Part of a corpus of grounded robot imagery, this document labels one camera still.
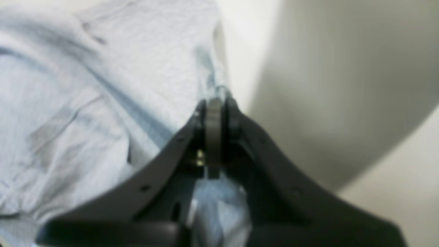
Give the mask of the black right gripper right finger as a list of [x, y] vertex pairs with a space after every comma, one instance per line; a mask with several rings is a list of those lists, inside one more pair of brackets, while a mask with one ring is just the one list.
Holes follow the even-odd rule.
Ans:
[[247, 194], [248, 247], [405, 247], [394, 224], [358, 209], [301, 172], [226, 99], [226, 173]]

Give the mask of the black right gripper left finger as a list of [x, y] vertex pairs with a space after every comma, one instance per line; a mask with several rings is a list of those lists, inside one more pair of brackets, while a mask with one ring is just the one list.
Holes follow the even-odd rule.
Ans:
[[223, 106], [219, 98], [202, 100], [151, 163], [113, 190], [45, 223], [36, 244], [190, 247], [196, 181], [207, 173], [219, 176]]

